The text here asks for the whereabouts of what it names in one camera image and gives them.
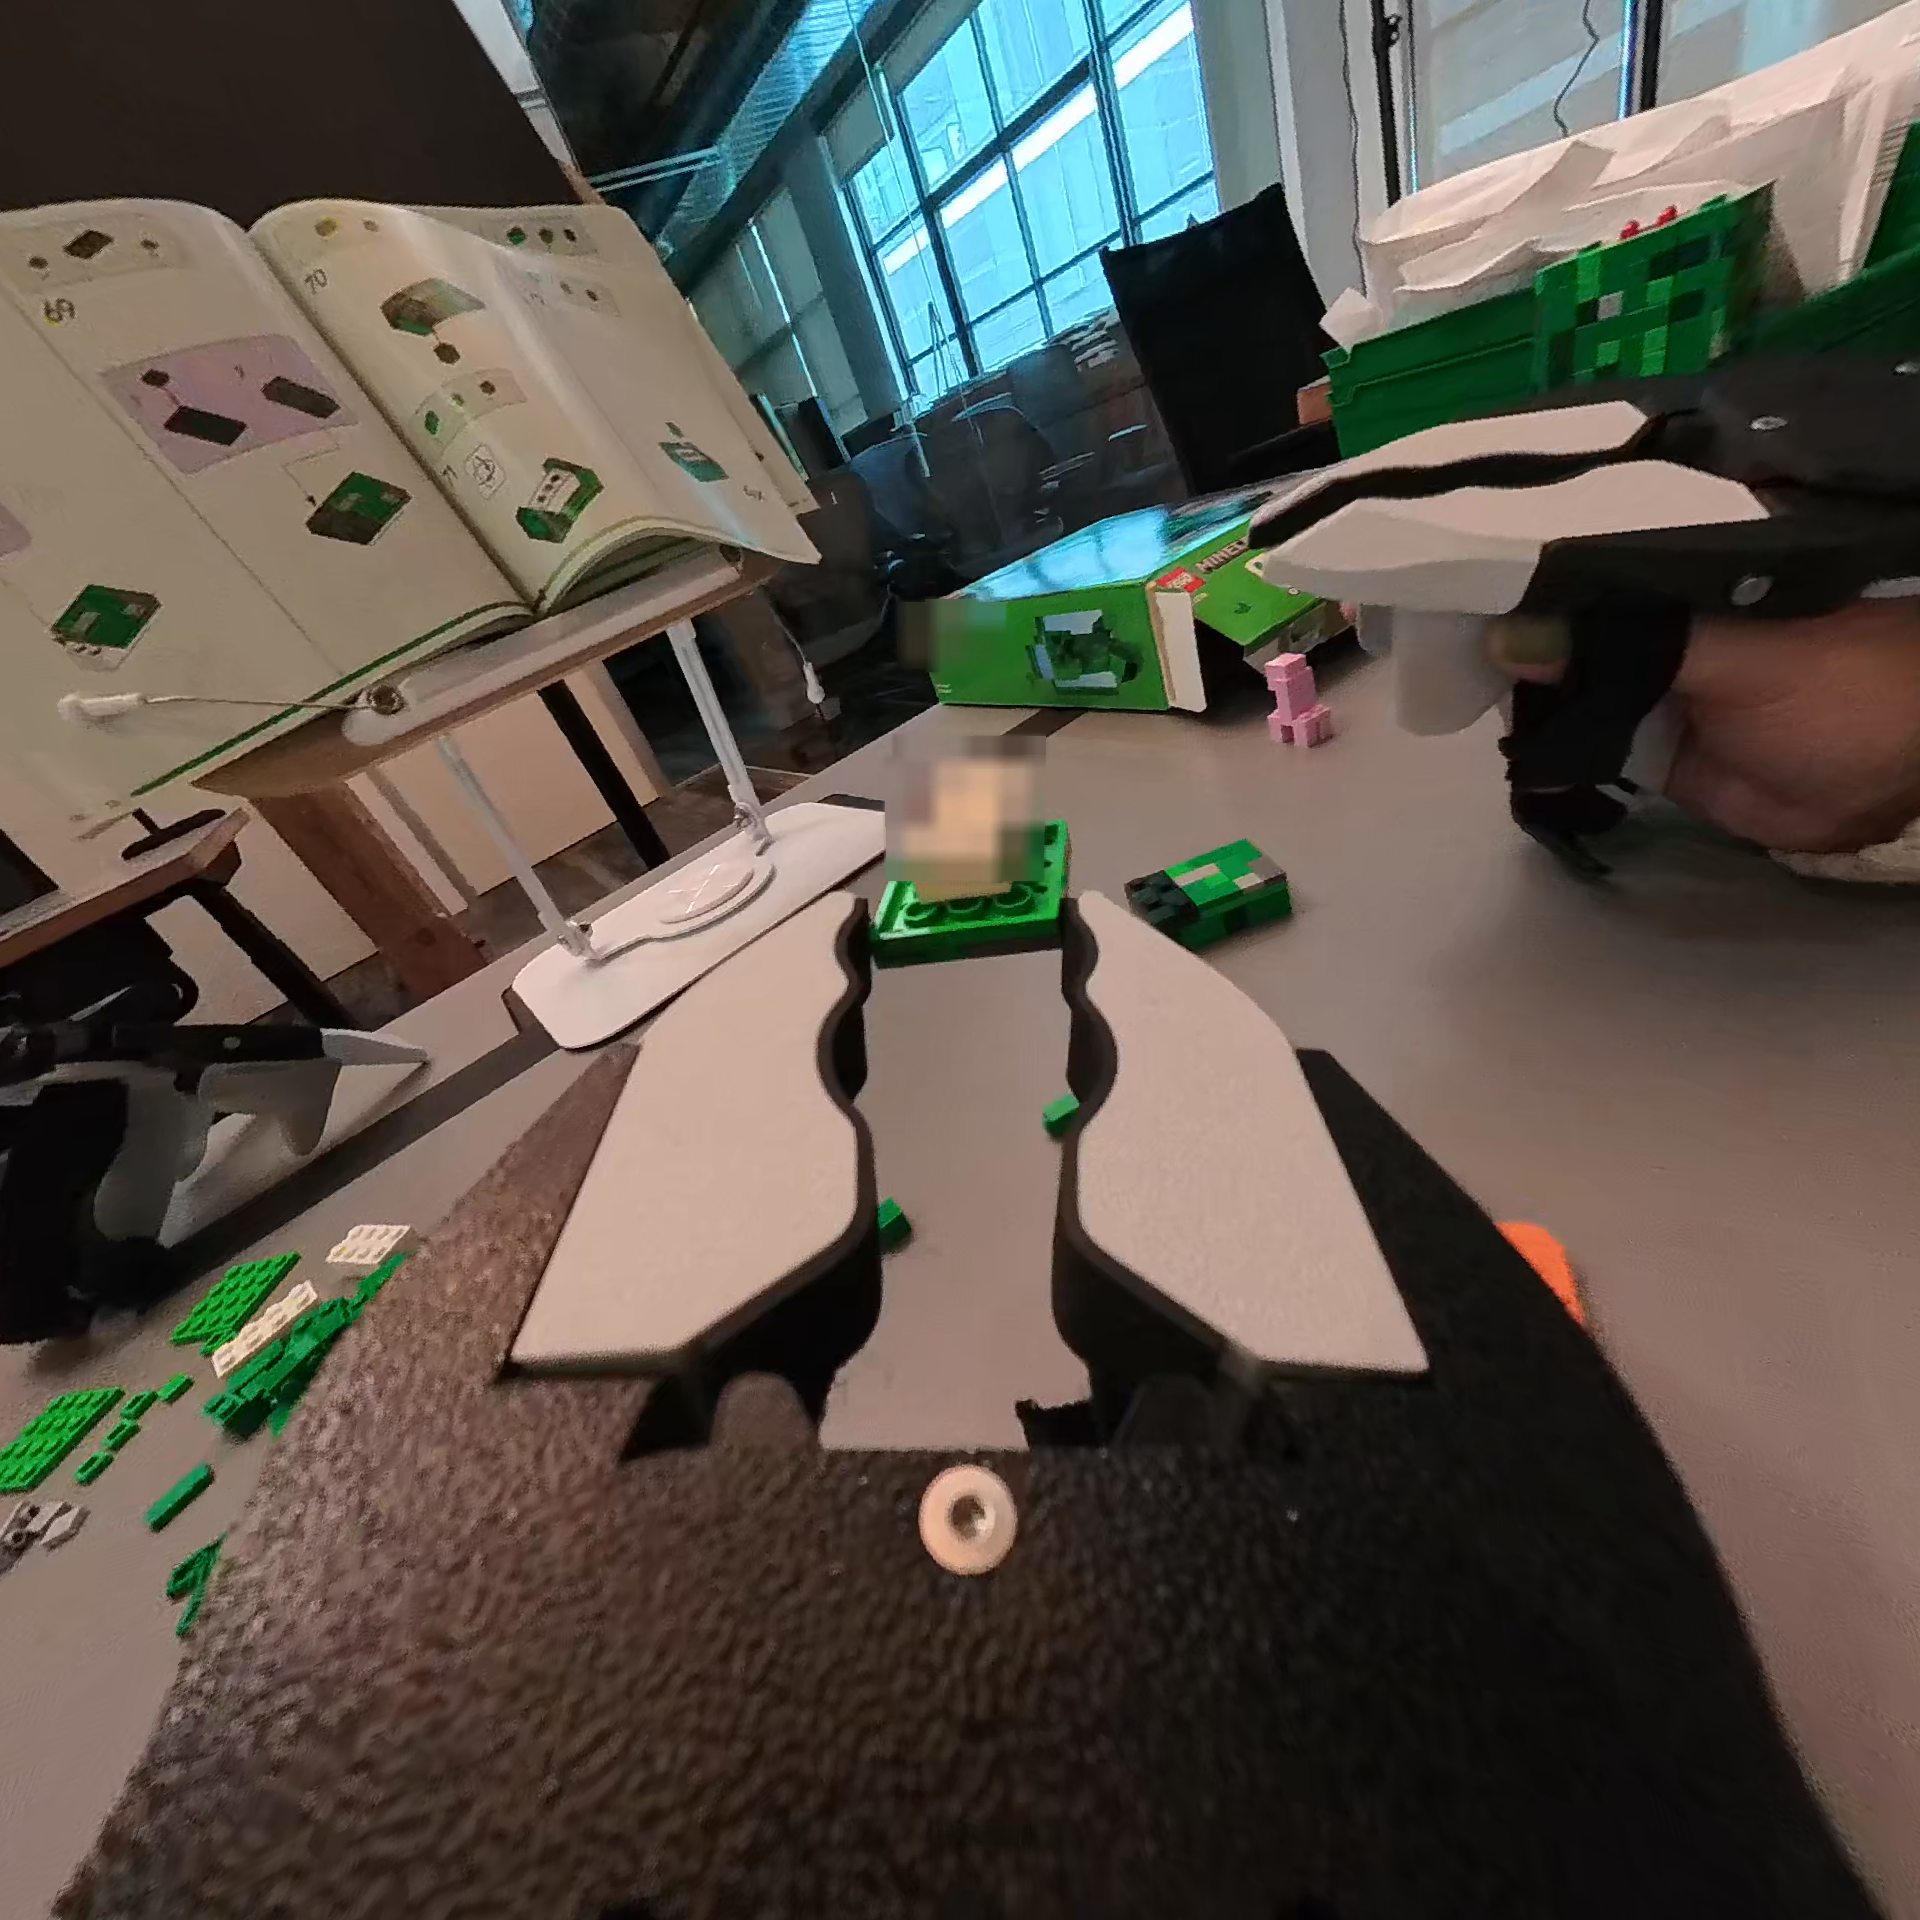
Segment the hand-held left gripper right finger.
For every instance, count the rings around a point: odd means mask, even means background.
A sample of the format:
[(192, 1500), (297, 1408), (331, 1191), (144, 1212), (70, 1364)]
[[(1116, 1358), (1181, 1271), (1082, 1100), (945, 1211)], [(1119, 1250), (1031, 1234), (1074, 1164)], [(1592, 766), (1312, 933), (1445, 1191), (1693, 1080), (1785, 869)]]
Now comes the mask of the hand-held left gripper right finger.
[(1427, 1346), (1278, 1020), (1099, 893), (1062, 919), (1053, 1327), (1101, 1443), (1245, 1429), (1298, 1381), (1405, 1387)]

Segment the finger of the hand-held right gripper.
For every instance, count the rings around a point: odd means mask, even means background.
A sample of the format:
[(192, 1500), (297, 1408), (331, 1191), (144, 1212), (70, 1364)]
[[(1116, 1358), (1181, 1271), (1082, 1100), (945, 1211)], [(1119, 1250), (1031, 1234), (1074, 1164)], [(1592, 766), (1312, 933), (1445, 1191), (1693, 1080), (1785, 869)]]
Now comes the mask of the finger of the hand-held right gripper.
[(1532, 488), (1638, 451), (1653, 415), (1633, 400), (1543, 406), (1405, 435), (1307, 472), (1250, 520), (1250, 548), (1275, 548), (1355, 503), (1412, 503), (1473, 488)]
[(1663, 460), (1592, 464), (1534, 485), (1442, 485), (1388, 492), (1388, 482), (1438, 481), (1412, 468), (1366, 471), (1286, 492), (1259, 533), (1286, 512), (1305, 523), (1259, 548), (1259, 579), (1292, 592), (1405, 613), (1514, 613), (1551, 543), (1763, 523), (1768, 508), (1739, 482)]

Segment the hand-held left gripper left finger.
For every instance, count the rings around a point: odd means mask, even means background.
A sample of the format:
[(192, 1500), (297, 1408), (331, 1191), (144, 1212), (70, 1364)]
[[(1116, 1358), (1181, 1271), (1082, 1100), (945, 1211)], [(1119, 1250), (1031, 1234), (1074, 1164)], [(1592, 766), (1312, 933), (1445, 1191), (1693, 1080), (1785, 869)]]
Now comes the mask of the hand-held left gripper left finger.
[(780, 1381), (809, 1429), (875, 1330), (870, 909), (829, 893), (641, 1035), (506, 1367), (638, 1381), (630, 1449), (701, 1449), (726, 1390)]

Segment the green mosaic lego panel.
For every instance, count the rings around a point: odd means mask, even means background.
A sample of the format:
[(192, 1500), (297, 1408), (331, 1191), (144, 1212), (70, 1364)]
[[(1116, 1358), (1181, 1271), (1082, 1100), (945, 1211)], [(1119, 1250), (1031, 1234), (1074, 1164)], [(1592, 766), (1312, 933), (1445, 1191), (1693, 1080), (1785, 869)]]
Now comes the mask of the green mosaic lego panel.
[(1070, 849), (1063, 819), (1033, 829), (1020, 875), (994, 894), (929, 899), (913, 880), (889, 878), (870, 920), (874, 965), (899, 968), (1055, 948)]

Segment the lego instruction booklet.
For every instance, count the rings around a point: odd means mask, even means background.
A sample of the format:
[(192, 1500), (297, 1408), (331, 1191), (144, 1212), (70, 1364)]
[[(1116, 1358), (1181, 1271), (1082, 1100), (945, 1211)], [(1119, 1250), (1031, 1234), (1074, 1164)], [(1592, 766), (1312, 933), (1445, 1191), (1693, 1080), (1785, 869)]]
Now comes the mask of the lego instruction booklet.
[(605, 204), (7, 211), (4, 769), (77, 832), (703, 554), (804, 475)]

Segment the person's right forearm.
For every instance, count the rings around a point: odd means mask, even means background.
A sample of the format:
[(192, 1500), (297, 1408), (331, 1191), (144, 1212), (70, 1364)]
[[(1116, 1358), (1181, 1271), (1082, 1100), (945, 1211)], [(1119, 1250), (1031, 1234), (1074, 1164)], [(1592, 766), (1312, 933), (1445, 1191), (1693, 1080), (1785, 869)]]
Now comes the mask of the person's right forearm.
[(1918, 891), (1918, 822), (1891, 840), (1852, 853), (1773, 850), (1770, 859), (1787, 875), (1814, 884)]

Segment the green lego creeper figure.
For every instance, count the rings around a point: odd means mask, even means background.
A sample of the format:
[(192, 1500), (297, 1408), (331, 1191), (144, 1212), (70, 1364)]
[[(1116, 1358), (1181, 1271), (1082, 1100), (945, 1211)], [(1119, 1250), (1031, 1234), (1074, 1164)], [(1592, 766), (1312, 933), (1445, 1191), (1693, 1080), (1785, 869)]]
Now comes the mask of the green lego creeper figure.
[(1773, 190), (1714, 195), (1541, 266), (1529, 389), (1701, 372), (1741, 344), (1771, 266)]

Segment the green lego set box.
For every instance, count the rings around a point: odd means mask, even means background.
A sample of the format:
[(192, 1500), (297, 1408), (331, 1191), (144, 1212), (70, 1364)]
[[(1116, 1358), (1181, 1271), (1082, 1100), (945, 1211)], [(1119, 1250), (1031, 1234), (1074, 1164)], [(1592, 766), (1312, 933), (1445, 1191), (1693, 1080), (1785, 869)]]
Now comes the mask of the green lego set box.
[(1336, 602), (1267, 582), (1259, 492), (1149, 506), (1046, 543), (929, 601), (925, 667), (948, 709), (1202, 714), (1245, 668), (1338, 638)]

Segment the orange lego brick separator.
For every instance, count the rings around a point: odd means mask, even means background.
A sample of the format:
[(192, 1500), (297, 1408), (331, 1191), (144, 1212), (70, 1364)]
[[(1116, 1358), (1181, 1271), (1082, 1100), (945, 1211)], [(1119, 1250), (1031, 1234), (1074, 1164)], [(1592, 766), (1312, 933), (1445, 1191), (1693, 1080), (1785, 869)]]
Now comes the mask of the orange lego brick separator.
[(1575, 1327), (1590, 1329), (1590, 1313), (1579, 1276), (1566, 1245), (1535, 1220), (1497, 1220), (1500, 1237), (1547, 1286)]

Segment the pile of bright green lego pieces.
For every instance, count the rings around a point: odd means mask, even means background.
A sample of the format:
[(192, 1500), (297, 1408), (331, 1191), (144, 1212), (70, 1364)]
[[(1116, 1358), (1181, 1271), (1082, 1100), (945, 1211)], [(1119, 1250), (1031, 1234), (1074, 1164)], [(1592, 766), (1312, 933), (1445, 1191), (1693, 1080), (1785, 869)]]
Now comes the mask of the pile of bright green lego pieces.
[(397, 1222), (363, 1222), (324, 1257), (326, 1286), (294, 1253), (241, 1261), (166, 1335), (182, 1367), (147, 1387), (70, 1389), (6, 1437), (1, 1450), (1, 1570), (70, 1545), (88, 1523), (90, 1490), (166, 1408), (206, 1390), (201, 1414), (237, 1445), (282, 1435), (326, 1361), (414, 1257), (420, 1237)]

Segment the white stand base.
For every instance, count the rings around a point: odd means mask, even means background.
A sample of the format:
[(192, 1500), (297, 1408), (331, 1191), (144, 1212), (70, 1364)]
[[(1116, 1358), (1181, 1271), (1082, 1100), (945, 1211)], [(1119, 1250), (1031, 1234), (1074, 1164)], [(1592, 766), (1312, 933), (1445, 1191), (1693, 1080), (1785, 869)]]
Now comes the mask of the white stand base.
[(766, 812), (712, 685), (692, 621), (666, 632), (718, 756), (731, 834), (593, 920), (562, 912), (450, 734), (436, 742), (452, 779), (531, 903), (546, 947), (513, 976), (515, 1007), (562, 1050), (610, 1044), (885, 853), (881, 811), (838, 801)]

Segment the black panel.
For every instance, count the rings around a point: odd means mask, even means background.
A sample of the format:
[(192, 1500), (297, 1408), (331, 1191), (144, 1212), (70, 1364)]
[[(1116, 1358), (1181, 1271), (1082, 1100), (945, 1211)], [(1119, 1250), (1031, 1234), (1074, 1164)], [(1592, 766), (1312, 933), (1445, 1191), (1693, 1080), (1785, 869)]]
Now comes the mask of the black panel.
[(1298, 412), (1332, 339), (1281, 185), (1099, 266), (1190, 495), (1338, 460), (1332, 423)]

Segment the black and grey object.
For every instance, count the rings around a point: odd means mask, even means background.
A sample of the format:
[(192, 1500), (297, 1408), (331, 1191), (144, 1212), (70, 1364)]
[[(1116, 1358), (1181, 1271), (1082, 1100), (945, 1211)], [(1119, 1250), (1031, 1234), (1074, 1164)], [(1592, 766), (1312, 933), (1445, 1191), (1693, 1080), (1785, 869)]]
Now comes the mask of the black and grey object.
[(357, 1028), (4, 1020), (1, 1343), (76, 1339), (174, 1289), (159, 1234), (216, 1119), (267, 1119), (308, 1155), (345, 1069), (428, 1061)]

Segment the dark side table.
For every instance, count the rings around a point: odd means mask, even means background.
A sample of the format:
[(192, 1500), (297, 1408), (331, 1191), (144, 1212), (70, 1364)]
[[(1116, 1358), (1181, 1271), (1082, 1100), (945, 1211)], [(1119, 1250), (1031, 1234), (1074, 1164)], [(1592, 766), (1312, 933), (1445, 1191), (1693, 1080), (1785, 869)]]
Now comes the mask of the dark side table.
[(150, 830), (103, 877), (77, 891), (55, 889), (4, 914), (1, 965), (15, 973), (97, 931), (138, 923), (179, 900), (193, 903), (275, 995), (312, 1026), (349, 1031), (361, 1022), (266, 923), (229, 893), (241, 869), (237, 840), (249, 825), (241, 807), (206, 808)]

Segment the dark book stand board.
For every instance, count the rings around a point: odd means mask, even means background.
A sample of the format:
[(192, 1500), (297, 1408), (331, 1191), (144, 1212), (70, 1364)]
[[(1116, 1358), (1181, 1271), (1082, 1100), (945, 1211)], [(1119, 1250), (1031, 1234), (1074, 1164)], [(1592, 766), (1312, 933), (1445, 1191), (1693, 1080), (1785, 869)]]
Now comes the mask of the dark book stand board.
[(452, 3), (6, 3), (1, 207), (579, 202)]

